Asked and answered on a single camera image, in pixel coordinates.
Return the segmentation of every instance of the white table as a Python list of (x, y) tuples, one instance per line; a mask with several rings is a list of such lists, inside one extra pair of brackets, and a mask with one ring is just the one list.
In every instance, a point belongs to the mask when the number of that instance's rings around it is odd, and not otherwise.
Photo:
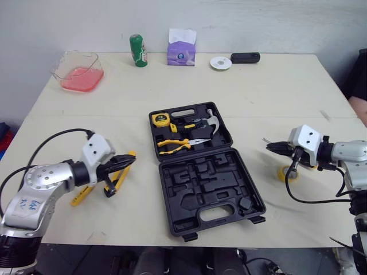
[[(1, 178), (24, 166), (45, 138), (62, 129), (93, 129), (110, 139), (119, 154), (134, 150), (138, 155), (122, 189), (114, 197), (104, 196), (102, 183), (77, 207), (69, 202), (79, 188), (63, 196), (57, 203), (44, 242), (295, 248), (335, 246), (329, 240), (332, 236), (351, 244), (350, 236), (355, 228), (348, 203), (304, 205), (293, 201), (276, 176), (276, 170), (290, 164), (290, 160), (267, 151), (261, 140), (286, 140), (291, 128), (301, 124), (330, 135), (331, 142), (367, 138), (366, 128), (356, 119), (320, 63), (314, 56), (264, 54), (257, 65), (235, 65), (226, 72), (216, 72), (207, 66), (211, 56), (199, 54), (197, 66), (186, 68), (165, 66), (164, 54), (151, 54), (148, 67), (141, 69), (131, 66), (128, 54), (102, 54), (106, 77), (87, 95), (64, 92), (54, 79), (49, 81), (0, 162)], [(276, 69), (277, 64), (281, 64), (281, 69)], [(135, 81), (139, 77), (144, 77), (145, 83)], [(180, 78), (181, 86), (177, 86), (175, 82)], [(323, 92), (328, 100), (312, 104), (306, 100), (306, 88), (299, 83), (311, 89), (310, 97)], [(193, 90), (184, 93), (184, 87)], [(222, 87), (227, 87), (225, 93), (220, 91)], [(166, 100), (159, 102), (155, 93)], [(271, 101), (260, 104), (260, 99), (266, 97)], [(287, 108), (298, 97), (303, 98), (302, 104)], [(258, 225), (240, 221), (199, 231), (198, 240), (184, 243), (169, 232), (159, 162), (147, 115), (156, 109), (210, 100), (217, 104), (233, 137), (233, 147), (240, 152), (266, 203), (267, 220)], [(327, 113), (328, 119), (320, 110)], [(60, 136), (45, 146), (34, 163), (78, 160), (84, 142), (82, 133)], [(337, 172), (305, 168), (299, 172), (300, 178), (291, 188), (297, 197), (304, 199), (331, 199), (342, 182)], [(2, 207), (15, 194), (19, 181), (20, 175), (6, 186)]]

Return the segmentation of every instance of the clear glass container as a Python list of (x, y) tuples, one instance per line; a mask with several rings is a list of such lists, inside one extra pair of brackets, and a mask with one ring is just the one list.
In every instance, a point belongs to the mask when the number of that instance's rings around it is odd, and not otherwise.
[(96, 53), (65, 52), (51, 74), (68, 91), (89, 92), (103, 77), (103, 68)]

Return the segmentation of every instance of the black remote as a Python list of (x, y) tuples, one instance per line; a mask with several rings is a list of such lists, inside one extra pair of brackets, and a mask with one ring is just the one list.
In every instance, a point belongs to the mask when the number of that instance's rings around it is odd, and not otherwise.
[(260, 53), (232, 53), (231, 62), (234, 64), (258, 63)]

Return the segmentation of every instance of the black case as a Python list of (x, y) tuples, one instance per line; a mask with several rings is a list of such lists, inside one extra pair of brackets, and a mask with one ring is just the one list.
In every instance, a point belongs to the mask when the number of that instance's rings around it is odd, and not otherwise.
[[(170, 127), (158, 128), (153, 124), (152, 115), (169, 113), (176, 125), (190, 124), (194, 119), (209, 118), (207, 109), (212, 109), (220, 126), (211, 141), (192, 146), (172, 155), (160, 155), (160, 151), (171, 151), (178, 147), (169, 144), (158, 147), (166, 139), (210, 138), (214, 128), (205, 127), (172, 133)], [(191, 115), (172, 117), (172, 113), (193, 110)], [(260, 216), (266, 207), (262, 201), (238, 151), (231, 148), (232, 137), (213, 102), (154, 111), (149, 114), (159, 174), (165, 197), (170, 230), (174, 236), (184, 240), (197, 239), (197, 232), (230, 222), (249, 219), (253, 223), (264, 222)], [(224, 207), (233, 214), (223, 218), (204, 221), (201, 212), (215, 207)]]

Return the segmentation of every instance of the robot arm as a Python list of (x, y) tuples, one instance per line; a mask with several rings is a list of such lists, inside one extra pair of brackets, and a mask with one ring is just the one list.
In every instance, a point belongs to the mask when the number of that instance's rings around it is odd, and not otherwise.
[(280, 155), (290, 156), (307, 166), (318, 166), (318, 170), (335, 170), (337, 166), (345, 170), (344, 182), (350, 196), (350, 213), (355, 217), (357, 234), (352, 236), (354, 262), (361, 274), (367, 271), (367, 142), (329, 143), (328, 136), (307, 125), (294, 128), (288, 142), (270, 143), (267, 149)]
[(91, 136), (82, 152), (80, 162), (35, 166), (26, 173), (23, 187), (0, 223), (0, 275), (32, 273), (38, 247), (61, 196), (75, 186), (94, 186), (135, 160), (131, 155), (113, 156), (112, 145), (98, 134)]

